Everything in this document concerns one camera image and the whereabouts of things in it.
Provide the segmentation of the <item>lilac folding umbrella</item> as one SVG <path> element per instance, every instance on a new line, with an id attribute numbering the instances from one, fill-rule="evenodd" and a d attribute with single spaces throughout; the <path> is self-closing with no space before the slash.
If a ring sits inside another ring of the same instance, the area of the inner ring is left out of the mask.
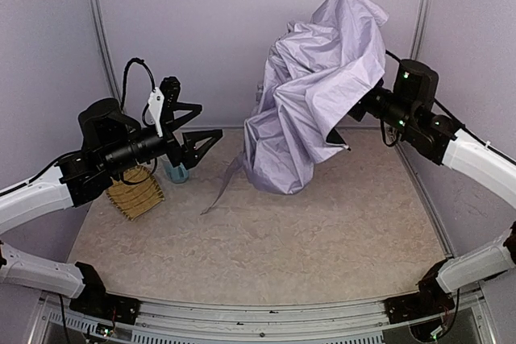
<path id="1" fill-rule="evenodd" d="M 288 23 L 269 49 L 260 100 L 221 193 L 239 171 L 262 192 L 299 193 L 316 164 L 349 148 L 335 128 L 385 74 L 388 18 L 371 0 L 325 0 L 309 22 Z"/>

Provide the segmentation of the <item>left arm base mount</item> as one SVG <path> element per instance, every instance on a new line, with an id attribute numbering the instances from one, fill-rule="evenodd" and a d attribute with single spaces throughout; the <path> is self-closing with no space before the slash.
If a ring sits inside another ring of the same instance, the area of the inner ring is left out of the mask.
<path id="1" fill-rule="evenodd" d="M 140 306 L 138 299 L 94 290 L 84 290 L 69 303 L 72 311 L 127 325 L 135 324 Z"/>

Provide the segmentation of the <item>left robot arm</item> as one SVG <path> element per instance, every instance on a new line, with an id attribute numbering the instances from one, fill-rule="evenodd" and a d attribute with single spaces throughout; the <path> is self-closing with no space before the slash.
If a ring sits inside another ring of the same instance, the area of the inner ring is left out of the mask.
<path id="1" fill-rule="evenodd" d="M 173 110 L 185 115 L 173 117 Z M 175 102 L 156 126 L 143 128 L 125 115 L 119 102 L 104 98 L 78 116 L 83 144 L 58 156 L 35 176 L 1 192 L 1 232 L 45 214 L 77 208 L 100 197 L 116 181 L 130 184 L 125 171 L 166 155 L 172 166 L 194 168 L 223 137 L 220 129 L 191 131 L 178 142 L 176 129 L 201 113 L 198 104 Z M 1 245 L 1 281 L 80 299 L 103 296 L 104 283 L 87 263 L 59 263 Z"/>

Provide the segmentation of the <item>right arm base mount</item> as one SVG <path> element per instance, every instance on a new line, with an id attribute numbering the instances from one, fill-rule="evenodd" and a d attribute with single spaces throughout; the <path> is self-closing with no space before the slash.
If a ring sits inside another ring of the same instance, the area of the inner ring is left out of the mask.
<path id="1" fill-rule="evenodd" d="M 390 324 L 433 316 L 451 311 L 456 306 L 452 295 L 441 288 L 393 296 L 384 300 L 384 305 Z"/>

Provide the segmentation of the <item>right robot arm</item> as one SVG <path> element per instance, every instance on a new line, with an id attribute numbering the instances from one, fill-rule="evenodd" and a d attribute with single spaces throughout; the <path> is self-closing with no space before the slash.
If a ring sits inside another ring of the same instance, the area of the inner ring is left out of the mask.
<path id="1" fill-rule="evenodd" d="M 515 161 L 473 134 L 435 98 L 439 75 L 416 60 L 399 60 L 393 88 L 383 83 L 368 91 L 350 110 L 391 126 L 396 142 L 409 143 L 420 155 L 473 179 L 509 205 L 515 204 Z M 515 228 L 482 247 L 437 263 L 420 280 L 418 294 L 435 303 L 463 286 L 515 267 Z"/>

